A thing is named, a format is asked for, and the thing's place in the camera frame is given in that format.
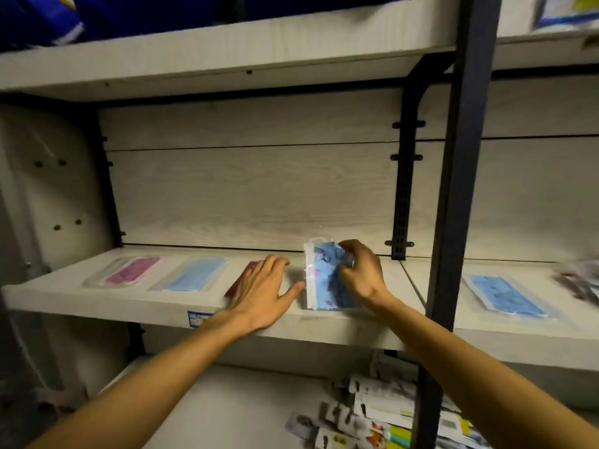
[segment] forearm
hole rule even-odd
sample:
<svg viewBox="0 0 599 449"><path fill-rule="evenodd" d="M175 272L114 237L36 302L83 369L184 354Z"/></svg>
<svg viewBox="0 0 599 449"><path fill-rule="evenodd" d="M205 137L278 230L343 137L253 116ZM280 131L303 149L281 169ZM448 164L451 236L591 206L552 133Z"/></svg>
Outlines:
<svg viewBox="0 0 599 449"><path fill-rule="evenodd" d="M28 449L141 448L206 367L244 334L238 323L217 314L188 339L59 422Z"/></svg>
<svg viewBox="0 0 599 449"><path fill-rule="evenodd" d="M497 449L588 448L599 432L513 370L389 295L374 313Z"/></svg>

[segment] lower shelf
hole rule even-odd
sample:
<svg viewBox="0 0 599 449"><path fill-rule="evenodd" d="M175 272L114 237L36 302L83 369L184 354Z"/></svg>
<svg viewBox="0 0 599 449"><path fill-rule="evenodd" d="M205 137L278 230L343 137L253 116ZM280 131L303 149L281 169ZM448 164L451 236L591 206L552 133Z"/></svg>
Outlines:
<svg viewBox="0 0 599 449"><path fill-rule="evenodd" d="M133 361L115 381L147 359ZM318 417L320 404L333 400L324 384L317 378L211 366L144 447L305 448L285 423L293 411Z"/></svg>
<svg viewBox="0 0 599 449"><path fill-rule="evenodd" d="M133 321L164 326L189 327L187 311L214 313L228 303L224 297L248 262L268 253L230 249L182 249L169 247L125 247L38 277L25 284L3 287L7 307L35 312ZM150 268L134 286L97 289L83 282L123 255L160 255L164 260ZM303 253L282 253L291 264L286 268L281 292L304 278ZM152 291L159 280L190 256L226 257L229 262L216 280L201 292ZM399 262L382 257L387 286L394 295L423 312L423 306ZM295 302L288 312L261 335L341 345L361 345L389 350L403 349L387 327L362 310L310 311Z"/></svg>
<svg viewBox="0 0 599 449"><path fill-rule="evenodd" d="M429 259L402 262L426 301ZM463 275L497 275L515 279L555 309L556 320L518 318L490 312L462 282L454 332L503 362L599 370L599 308L575 299L552 277L551 263L464 262Z"/></svg>

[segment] patterned face mask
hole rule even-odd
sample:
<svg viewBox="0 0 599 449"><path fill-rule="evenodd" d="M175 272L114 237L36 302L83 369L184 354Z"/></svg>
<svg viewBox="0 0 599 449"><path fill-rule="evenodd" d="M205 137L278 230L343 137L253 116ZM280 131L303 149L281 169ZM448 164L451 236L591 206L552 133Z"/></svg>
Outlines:
<svg viewBox="0 0 599 449"><path fill-rule="evenodd" d="M355 307L339 274L340 264L352 267L352 255L334 242L306 244L305 248L308 309Z"/></svg>

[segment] hand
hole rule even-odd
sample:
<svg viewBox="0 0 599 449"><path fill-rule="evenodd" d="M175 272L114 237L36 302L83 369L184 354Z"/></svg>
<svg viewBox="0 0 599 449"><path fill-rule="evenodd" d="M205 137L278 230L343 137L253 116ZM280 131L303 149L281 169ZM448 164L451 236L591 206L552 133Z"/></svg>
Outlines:
<svg viewBox="0 0 599 449"><path fill-rule="evenodd" d="M247 332L272 326L304 289L304 283L297 282L279 296L283 268L288 264L287 258L269 255L243 275L228 312L247 325Z"/></svg>
<svg viewBox="0 0 599 449"><path fill-rule="evenodd" d="M354 257L353 268L339 266L341 280L350 293L367 305L378 304L390 296L379 257L356 239L341 241L339 245Z"/></svg>

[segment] shelf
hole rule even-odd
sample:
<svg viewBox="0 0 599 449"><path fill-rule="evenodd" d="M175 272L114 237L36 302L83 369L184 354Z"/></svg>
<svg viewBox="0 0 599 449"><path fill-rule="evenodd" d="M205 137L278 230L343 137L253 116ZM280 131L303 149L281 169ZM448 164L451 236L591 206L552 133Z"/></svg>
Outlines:
<svg viewBox="0 0 599 449"><path fill-rule="evenodd" d="M136 359L114 381L147 359ZM285 423L294 411L318 417L320 404L333 401L324 385L317 378L213 365L144 448L305 448L302 439L285 430Z"/></svg>
<svg viewBox="0 0 599 449"><path fill-rule="evenodd" d="M101 290L83 282L115 259L123 256L161 255L134 286ZM114 249L83 262L67 266L25 284L5 286L2 294L9 309L133 321L174 327L189 327L187 311L216 312L227 304L224 294L240 276L248 262L263 259L269 252L233 249L183 249L125 247ZM304 278L303 253L282 253L291 262L281 284L281 292ZM190 256L226 257L225 270L205 292L150 291L160 279ZM387 285L396 296L423 312L423 306L399 262L381 258ZM340 345L361 345L401 350L403 345L388 328L364 311L310 311L296 302L271 328L261 335L282 339L307 340Z"/></svg>
<svg viewBox="0 0 599 449"><path fill-rule="evenodd" d="M431 262L402 262L426 300ZM504 362L599 370L599 308L573 298L552 277L553 264L466 260L462 274L499 275L517 281L553 308L559 318L538 321L486 311L462 283L454 332Z"/></svg>
<svg viewBox="0 0 599 449"><path fill-rule="evenodd" d="M599 62L582 47L599 22L536 29L537 2L503 0L496 69ZM90 101L404 76L454 47L458 5L404 0L4 53L0 91Z"/></svg>

